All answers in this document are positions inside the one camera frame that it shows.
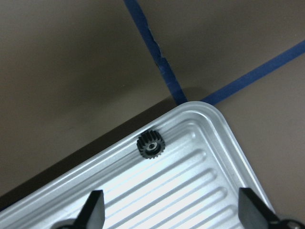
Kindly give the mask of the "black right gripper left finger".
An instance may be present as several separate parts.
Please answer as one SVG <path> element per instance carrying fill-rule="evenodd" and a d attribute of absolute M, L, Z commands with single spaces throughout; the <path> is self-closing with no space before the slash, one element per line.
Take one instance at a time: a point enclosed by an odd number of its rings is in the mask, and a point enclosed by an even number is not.
<path fill-rule="evenodd" d="M 102 229 L 105 223 L 103 190 L 90 193 L 77 218 L 72 224 L 63 224 L 57 229 Z"/>

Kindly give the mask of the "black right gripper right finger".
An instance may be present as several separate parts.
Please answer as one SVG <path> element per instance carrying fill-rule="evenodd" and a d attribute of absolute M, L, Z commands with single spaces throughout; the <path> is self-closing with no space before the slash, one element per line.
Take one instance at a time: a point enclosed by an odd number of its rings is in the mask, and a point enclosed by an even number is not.
<path fill-rule="evenodd" d="M 279 219 L 249 187 L 239 188 L 238 218 L 245 229 L 303 229 L 294 219 Z"/>

